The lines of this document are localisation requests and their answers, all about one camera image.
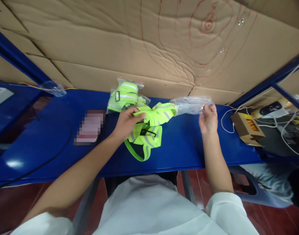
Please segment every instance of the small cardboard box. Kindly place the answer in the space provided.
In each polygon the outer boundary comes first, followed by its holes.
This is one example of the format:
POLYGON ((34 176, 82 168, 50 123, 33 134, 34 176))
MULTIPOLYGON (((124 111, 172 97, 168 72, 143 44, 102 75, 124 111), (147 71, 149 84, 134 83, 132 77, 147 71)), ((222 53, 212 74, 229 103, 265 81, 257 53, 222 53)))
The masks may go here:
POLYGON ((236 113, 231 116, 231 119, 239 137, 245 144, 262 147, 256 140, 266 136, 251 115, 236 113))

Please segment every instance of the plastic chair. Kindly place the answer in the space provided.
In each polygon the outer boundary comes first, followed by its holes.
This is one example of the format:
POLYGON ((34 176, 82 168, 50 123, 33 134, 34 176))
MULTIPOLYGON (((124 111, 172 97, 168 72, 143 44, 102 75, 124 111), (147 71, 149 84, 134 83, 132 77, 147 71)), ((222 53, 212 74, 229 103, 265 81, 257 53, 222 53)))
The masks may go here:
POLYGON ((229 170, 231 173, 237 173, 241 175, 245 175, 249 182, 249 186, 242 186, 244 192, 243 193, 235 193, 238 195, 242 201, 257 203, 260 205, 275 207, 275 208, 286 208, 291 204, 273 196, 271 193, 259 187, 259 182, 253 177, 250 173, 244 170, 240 166, 229 166, 229 170))

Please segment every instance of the smartphone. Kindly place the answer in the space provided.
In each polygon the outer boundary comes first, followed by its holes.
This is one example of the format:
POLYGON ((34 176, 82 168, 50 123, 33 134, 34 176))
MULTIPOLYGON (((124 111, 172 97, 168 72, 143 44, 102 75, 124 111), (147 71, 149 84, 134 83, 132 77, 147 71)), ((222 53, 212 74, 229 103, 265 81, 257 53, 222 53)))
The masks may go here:
POLYGON ((105 124, 105 113, 105 110, 88 110, 74 137, 73 144, 77 146, 96 144, 105 124))

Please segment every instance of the clear plastic bag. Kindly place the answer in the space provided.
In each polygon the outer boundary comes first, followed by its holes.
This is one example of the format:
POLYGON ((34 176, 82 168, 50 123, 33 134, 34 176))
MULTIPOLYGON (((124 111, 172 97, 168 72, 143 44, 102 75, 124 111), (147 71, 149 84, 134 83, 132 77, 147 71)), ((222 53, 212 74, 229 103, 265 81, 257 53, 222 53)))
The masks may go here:
POLYGON ((135 90, 136 93, 138 93, 138 91, 144 87, 144 84, 143 84, 143 83, 139 83, 139 82, 134 82, 134 81, 126 80, 126 79, 124 79, 124 78, 117 78, 117 80, 118 80, 118 83, 119 83, 118 88, 119 88, 122 84, 124 84, 124 83, 132 83, 132 84, 135 84, 135 85, 137 86, 137 88, 138 88, 137 90, 135 90))
POLYGON ((106 114, 113 112, 121 112, 122 108, 115 101, 115 93, 117 89, 111 89, 110 91, 110 99, 108 100, 106 114))
POLYGON ((184 96, 170 102, 175 104, 176 116, 184 113, 200 114, 205 104, 214 104, 210 96, 184 96))
POLYGON ((148 106, 148 104, 150 103, 150 98, 144 96, 144 95, 139 95, 138 99, 137 99, 137 105, 136 107, 144 107, 144 106, 148 106))
POLYGON ((117 89, 111 89, 106 114, 120 113, 122 110, 138 105, 139 89, 142 89, 144 84, 123 78, 118 78, 118 83, 117 89))

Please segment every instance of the black buckle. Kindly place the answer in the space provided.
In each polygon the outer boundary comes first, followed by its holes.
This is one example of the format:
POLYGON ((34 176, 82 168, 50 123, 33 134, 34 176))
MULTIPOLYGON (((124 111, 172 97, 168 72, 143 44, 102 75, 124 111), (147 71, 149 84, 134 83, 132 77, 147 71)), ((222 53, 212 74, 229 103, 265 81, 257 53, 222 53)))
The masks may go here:
POLYGON ((116 91, 116 92, 115 92, 115 98, 114 98, 114 100, 115 100, 116 102, 120 101, 120 91, 116 91))
POLYGON ((151 133, 151 134, 154 134, 154 135, 155 135, 154 137, 156 137, 156 133, 151 132, 151 131, 146 130, 146 129, 141 130, 141 135, 146 135, 147 132, 149 132, 149 133, 151 133))

